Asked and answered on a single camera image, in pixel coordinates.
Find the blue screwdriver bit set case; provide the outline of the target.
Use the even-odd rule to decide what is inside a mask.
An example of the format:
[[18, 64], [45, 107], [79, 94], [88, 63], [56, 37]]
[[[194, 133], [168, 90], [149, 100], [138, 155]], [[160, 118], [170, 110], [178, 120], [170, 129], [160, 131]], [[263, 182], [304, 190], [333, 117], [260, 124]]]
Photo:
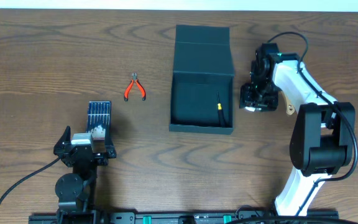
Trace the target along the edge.
[[90, 101], [87, 114], [86, 132], [94, 140], [105, 140], [111, 124], [111, 102]]

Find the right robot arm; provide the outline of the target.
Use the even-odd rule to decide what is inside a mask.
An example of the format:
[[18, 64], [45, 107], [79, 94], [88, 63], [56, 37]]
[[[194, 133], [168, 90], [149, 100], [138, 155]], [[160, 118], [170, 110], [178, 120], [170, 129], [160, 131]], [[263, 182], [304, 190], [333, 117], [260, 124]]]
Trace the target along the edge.
[[357, 164], [355, 109], [326, 93], [301, 57], [282, 53], [276, 43], [257, 48], [250, 78], [241, 86], [241, 108], [275, 111], [282, 94], [287, 113], [297, 114], [289, 144], [293, 168], [274, 208], [279, 216], [305, 217], [321, 186], [348, 178], [336, 174], [344, 166]]

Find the small claw hammer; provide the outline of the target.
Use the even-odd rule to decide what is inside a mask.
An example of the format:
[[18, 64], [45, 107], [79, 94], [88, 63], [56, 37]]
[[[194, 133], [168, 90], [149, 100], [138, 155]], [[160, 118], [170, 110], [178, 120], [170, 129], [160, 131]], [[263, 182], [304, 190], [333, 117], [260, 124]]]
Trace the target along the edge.
[[246, 106], [244, 109], [247, 110], [247, 111], [250, 111], [250, 112], [260, 112], [260, 111], [262, 111], [261, 108], [255, 108], [255, 107], [251, 107], [251, 106]]

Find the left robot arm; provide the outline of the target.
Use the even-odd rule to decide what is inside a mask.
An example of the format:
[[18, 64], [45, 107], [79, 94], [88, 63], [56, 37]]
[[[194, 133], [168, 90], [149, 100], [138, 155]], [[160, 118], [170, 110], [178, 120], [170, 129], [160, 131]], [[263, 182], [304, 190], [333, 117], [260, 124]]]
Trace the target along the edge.
[[99, 125], [87, 133], [71, 135], [66, 127], [53, 148], [53, 153], [69, 168], [55, 185], [59, 211], [87, 212], [94, 209], [98, 167], [107, 166], [116, 158], [110, 125]]

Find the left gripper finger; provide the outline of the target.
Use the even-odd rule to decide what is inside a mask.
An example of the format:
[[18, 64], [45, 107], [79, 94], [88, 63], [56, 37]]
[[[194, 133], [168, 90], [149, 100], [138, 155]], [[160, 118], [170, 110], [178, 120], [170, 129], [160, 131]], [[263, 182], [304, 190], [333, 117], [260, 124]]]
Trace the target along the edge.
[[112, 143], [111, 135], [110, 135], [110, 126], [106, 125], [105, 136], [104, 136], [104, 146], [107, 151], [114, 150], [114, 144]]
[[60, 139], [57, 141], [57, 149], [63, 149], [65, 145], [70, 143], [71, 141], [71, 127], [67, 126], [60, 137]]

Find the orange scraper wooden handle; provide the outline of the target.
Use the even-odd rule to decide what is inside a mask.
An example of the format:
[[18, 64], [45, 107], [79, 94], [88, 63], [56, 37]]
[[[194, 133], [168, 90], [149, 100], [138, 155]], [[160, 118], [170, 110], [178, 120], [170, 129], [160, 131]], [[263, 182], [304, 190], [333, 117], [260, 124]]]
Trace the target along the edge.
[[283, 91], [281, 91], [281, 94], [285, 102], [286, 114], [289, 116], [293, 115], [296, 111], [294, 105]]

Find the black yellow screwdriver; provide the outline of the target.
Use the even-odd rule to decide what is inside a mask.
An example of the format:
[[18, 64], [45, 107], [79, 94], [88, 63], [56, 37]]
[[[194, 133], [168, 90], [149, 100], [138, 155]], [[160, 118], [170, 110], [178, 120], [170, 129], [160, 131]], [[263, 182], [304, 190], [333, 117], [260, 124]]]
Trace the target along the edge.
[[216, 93], [217, 94], [217, 108], [218, 108], [218, 119], [219, 119], [219, 124], [222, 128], [226, 127], [226, 122], [224, 119], [224, 113], [223, 113], [223, 107], [222, 104], [220, 102], [220, 97], [219, 97], [219, 92]]

